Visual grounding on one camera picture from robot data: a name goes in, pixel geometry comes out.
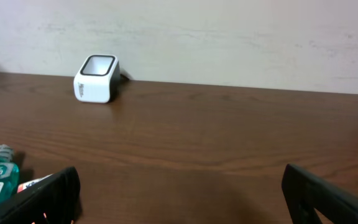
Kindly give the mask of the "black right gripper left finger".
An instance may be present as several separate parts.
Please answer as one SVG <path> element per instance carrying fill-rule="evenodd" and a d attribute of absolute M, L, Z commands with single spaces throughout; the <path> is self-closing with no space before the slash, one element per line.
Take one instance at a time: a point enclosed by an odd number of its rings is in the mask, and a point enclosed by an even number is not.
<path fill-rule="evenodd" d="M 73 223 L 79 197 L 79 175 L 67 167 L 1 202 L 0 224 Z"/>

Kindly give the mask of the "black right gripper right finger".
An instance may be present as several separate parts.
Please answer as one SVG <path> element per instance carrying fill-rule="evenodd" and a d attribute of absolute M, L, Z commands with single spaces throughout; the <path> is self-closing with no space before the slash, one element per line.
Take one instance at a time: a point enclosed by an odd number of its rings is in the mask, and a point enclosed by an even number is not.
<path fill-rule="evenodd" d="M 358 198 L 294 164 L 287 164 L 282 192 L 293 223 L 321 223 L 320 212 L 333 223 L 358 224 Z"/>

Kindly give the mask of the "orange Kleenex tissue pack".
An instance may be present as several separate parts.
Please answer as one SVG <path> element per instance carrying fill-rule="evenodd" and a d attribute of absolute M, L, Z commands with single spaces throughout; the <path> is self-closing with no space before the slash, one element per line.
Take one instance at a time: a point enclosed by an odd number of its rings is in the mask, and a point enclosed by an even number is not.
<path fill-rule="evenodd" d="M 23 191 L 25 189 L 28 189 L 29 187 L 35 185 L 36 183 L 38 183 L 41 180 L 44 180 L 44 179 L 46 179 L 46 178 L 48 178 L 50 176 L 51 176 L 51 174 L 46 175 L 45 177 L 41 177 L 41 178 L 38 178 L 38 179 L 30 180 L 28 182 L 24 182 L 22 184 L 19 184 L 18 187 L 17 187 L 17 193 L 19 193 L 19 192 L 21 192 L 21 191 Z"/>

